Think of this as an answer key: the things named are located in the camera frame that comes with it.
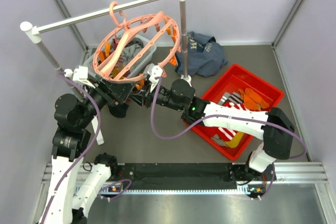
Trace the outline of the pink round clip hanger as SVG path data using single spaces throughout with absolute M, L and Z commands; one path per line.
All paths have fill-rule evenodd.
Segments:
M 150 61 L 156 41 L 168 34 L 174 45 L 158 63 L 159 76 L 164 75 L 164 66 L 167 63 L 176 65 L 175 55 L 181 51 L 181 35 L 176 21 L 160 11 L 119 22 L 114 13 L 117 5 L 114 1 L 109 6 L 109 15 L 116 27 L 106 35 L 93 55 L 94 73 L 111 82 L 139 82 L 144 79 L 140 70 Z

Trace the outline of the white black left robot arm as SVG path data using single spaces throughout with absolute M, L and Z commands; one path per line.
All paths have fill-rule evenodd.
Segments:
M 100 111 L 105 105 L 123 105 L 133 85 L 99 83 L 86 91 L 69 78 L 64 80 L 85 95 L 80 101 L 73 94 L 60 96 L 55 102 L 54 118 L 58 128 L 51 152 L 51 180 L 47 202 L 39 223 L 87 223 L 90 208 L 98 196 L 104 197 L 108 188 L 125 193 L 132 184 L 121 178 L 116 157 L 99 154 L 89 175 L 75 191 L 77 175 L 84 156 L 98 140 L 101 129 Z

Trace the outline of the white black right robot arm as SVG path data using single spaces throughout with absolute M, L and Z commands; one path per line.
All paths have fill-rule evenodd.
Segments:
M 161 105 L 181 111 L 182 119 L 189 125 L 221 127 L 246 133 L 262 141 L 249 154 L 245 174 L 256 180 L 275 160 L 290 158 L 294 128 L 283 110 L 272 107 L 270 111 L 251 111 L 229 108 L 195 96 L 195 89 L 185 80 L 175 80 L 169 89 L 161 86 L 161 79 L 145 82 L 139 90 L 133 90 L 129 98 L 140 106 L 154 109 Z

